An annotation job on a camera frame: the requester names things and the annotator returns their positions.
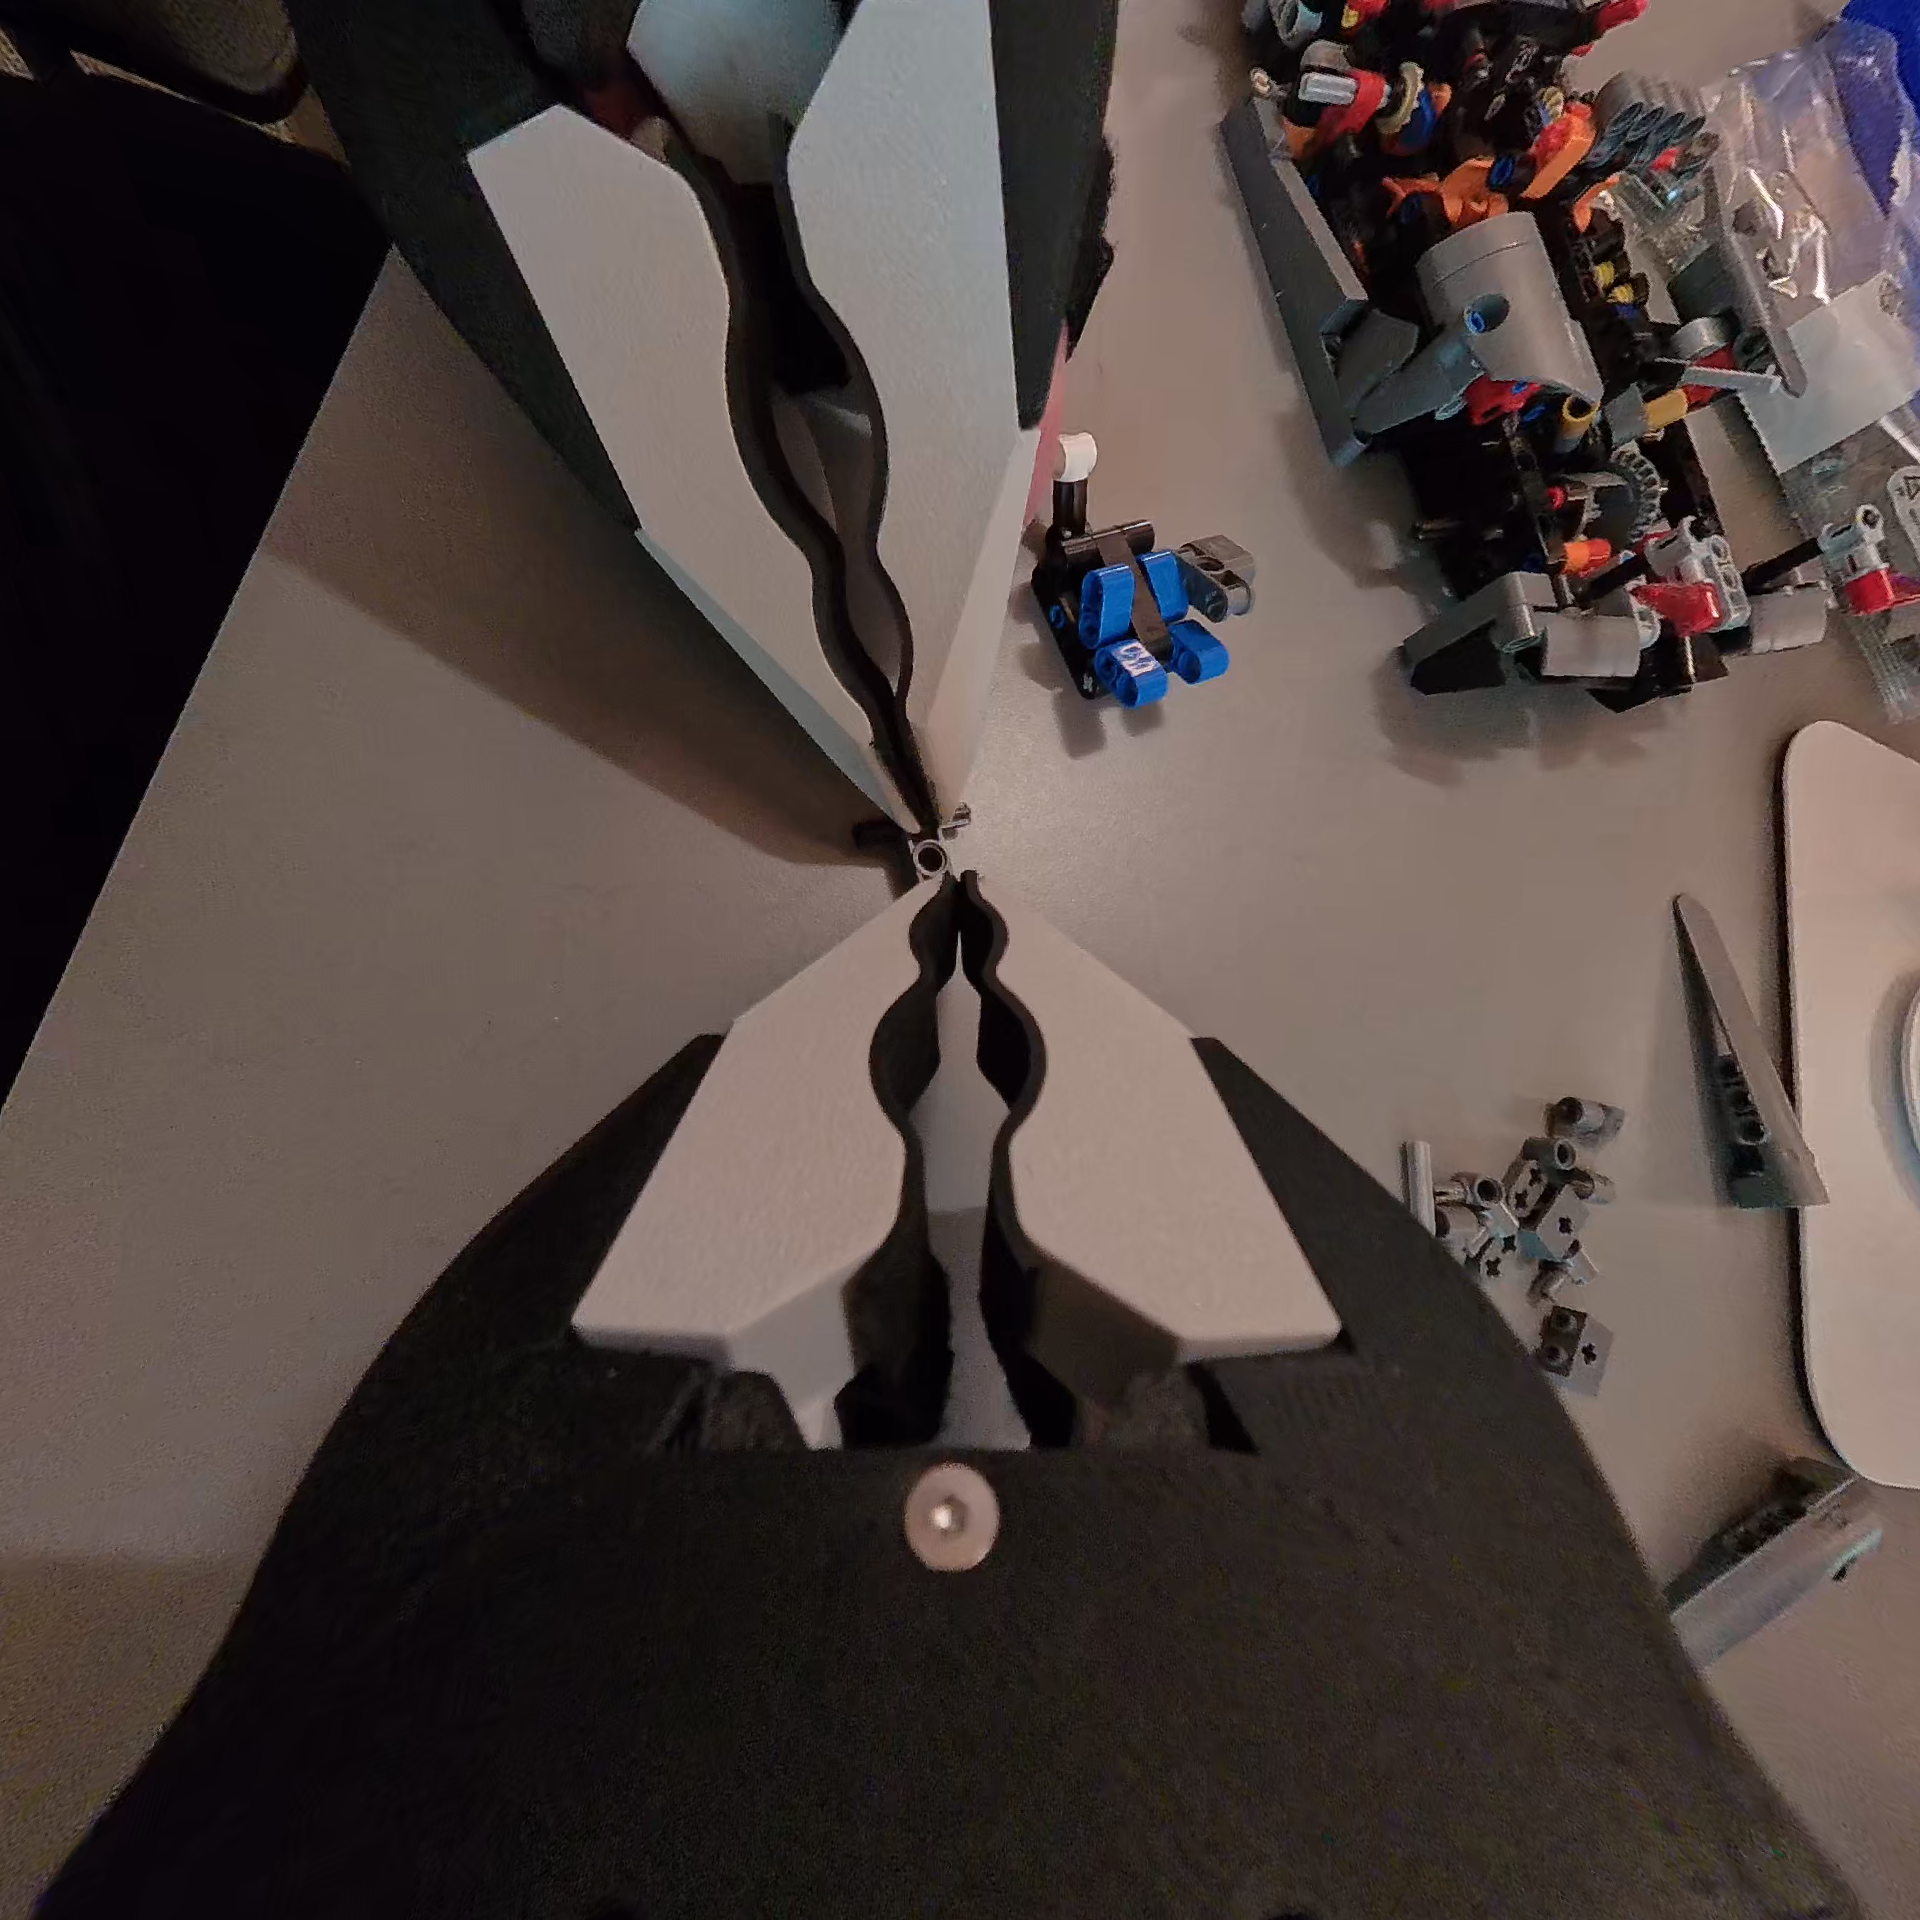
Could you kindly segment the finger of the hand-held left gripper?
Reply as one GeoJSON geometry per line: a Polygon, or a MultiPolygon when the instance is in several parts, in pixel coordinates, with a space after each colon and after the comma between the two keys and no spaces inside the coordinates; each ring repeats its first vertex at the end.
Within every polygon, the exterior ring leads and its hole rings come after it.
{"type": "Polygon", "coordinates": [[[845,552],[783,469],[726,209],[694,158],[553,105],[469,154],[637,542],[898,828],[930,791],[847,617],[845,552]]]}
{"type": "Polygon", "coordinates": [[[942,824],[986,726],[1039,438],[1017,418],[990,6],[857,4],[783,144],[779,209],[867,418],[828,456],[855,636],[942,824]]]}

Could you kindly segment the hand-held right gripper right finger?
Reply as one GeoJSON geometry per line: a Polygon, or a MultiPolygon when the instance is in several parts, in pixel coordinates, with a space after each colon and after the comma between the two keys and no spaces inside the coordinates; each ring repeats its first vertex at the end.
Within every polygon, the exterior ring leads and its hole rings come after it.
{"type": "Polygon", "coordinates": [[[1194,1365],[1333,1349],[1340,1314],[1189,1026],[979,872],[961,958],[1005,1106],[979,1301],[1028,1442],[1067,1449],[1194,1365]]]}

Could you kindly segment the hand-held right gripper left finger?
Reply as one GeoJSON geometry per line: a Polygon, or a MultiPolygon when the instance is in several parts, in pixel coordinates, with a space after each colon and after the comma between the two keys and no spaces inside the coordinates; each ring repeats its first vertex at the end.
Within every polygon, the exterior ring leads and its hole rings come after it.
{"type": "Polygon", "coordinates": [[[812,1447],[917,1447],[954,1372],[914,1109],[961,889],[929,879],[732,1021],[572,1314],[770,1378],[812,1447]]]}

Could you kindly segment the small dark grey lego connector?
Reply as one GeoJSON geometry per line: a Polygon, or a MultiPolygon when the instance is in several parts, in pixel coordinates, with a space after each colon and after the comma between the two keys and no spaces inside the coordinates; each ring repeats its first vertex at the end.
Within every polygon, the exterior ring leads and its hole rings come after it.
{"type": "Polygon", "coordinates": [[[877,860],[905,889],[939,879],[954,868],[954,844],[972,824],[972,805],[955,805],[933,829],[869,817],[853,828],[853,848],[877,860]]]}

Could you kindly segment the blue and black lego subassembly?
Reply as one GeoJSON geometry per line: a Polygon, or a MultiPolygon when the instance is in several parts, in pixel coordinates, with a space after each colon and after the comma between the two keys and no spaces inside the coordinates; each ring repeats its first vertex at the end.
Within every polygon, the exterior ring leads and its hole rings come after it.
{"type": "Polygon", "coordinates": [[[1147,519],[1095,525],[1095,466],[1091,434],[1059,437],[1031,573],[1067,677],[1086,702],[1127,711],[1163,702],[1173,684],[1220,680],[1231,669],[1220,631],[1257,598],[1252,552],[1225,534],[1163,543],[1147,519]]]}

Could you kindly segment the pile of small grey lego pieces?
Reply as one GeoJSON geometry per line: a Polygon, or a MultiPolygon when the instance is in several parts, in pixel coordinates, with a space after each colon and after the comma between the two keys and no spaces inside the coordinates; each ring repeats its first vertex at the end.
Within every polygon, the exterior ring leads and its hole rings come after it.
{"type": "Polygon", "coordinates": [[[1409,1210],[1483,1289],[1527,1289],[1533,1366],[1588,1398],[1597,1396],[1613,1349],[1611,1329],[1582,1302],[1597,1277],[1593,1218],[1617,1198],[1596,1158],[1623,1126],[1619,1106],[1562,1094],[1545,1103],[1540,1126],[1502,1172],[1446,1169],[1419,1137],[1399,1148],[1409,1210]]]}

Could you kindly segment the large multicoloured lego model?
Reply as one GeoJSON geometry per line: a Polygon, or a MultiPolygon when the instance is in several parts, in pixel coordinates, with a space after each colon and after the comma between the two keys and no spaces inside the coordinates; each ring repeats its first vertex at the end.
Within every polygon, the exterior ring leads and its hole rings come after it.
{"type": "Polygon", "coordinates": [[[1613,189],[1678,160],[1586,62],[1643,4],[1244,4],[1223,144],[1329,456],[1386,452],[1446,590],[1421,694],[1627,711],[1839,620],[1735,396],[1654,311],[1613,189]]]}

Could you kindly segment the long grey lego wedge panel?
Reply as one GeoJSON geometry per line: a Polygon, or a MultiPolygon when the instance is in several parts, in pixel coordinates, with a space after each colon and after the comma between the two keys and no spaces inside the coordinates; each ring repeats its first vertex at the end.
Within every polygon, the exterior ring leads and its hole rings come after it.
{"type": "Polygon", "coordinates": [[[1671,901],[1671,912],[1729,1201],[1757,1210],[1828,1205],[1828,1186],[1713,912],[1686,894],[1671,901]]]}

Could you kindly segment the curved grey lego panel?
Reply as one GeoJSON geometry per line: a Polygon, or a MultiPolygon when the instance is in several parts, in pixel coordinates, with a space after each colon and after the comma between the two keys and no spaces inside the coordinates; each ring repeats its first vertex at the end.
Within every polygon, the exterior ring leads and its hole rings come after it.
{"type": "Polygon", "coordinates": [[[1845,1578],[1882,1540],[1882,1513],[1866,1479],[1811,1455],[1782,1462],[1767,1494],[1719,1526],[1665,1591],[1691,1666],[1713,1669],[1845,1578]]]}

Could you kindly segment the white rounded board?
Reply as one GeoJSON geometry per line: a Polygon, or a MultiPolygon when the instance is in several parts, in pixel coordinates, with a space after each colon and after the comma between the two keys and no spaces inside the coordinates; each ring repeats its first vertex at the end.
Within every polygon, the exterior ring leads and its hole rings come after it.
{"type": "Polygon", "coordinates": [[[1793,1080],[1831,1199],[1798,1216],[1798,1354],[1831,1449],[1917,1486],[1917,1157],[1894,1094],[1917,986],[1917,765],[1836,722],[1782,756],[1793,1080]]]}

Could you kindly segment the blue plastic bag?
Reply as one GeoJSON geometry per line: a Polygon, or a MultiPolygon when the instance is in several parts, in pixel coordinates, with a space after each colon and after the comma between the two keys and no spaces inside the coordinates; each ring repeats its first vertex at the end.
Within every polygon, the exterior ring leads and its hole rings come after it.
{"type": "Polygon", "coordinates": [[[1882,209],[1915,192],[1917,4],[1849,1],[1831,57],[1853,158],[1882,209]]]}

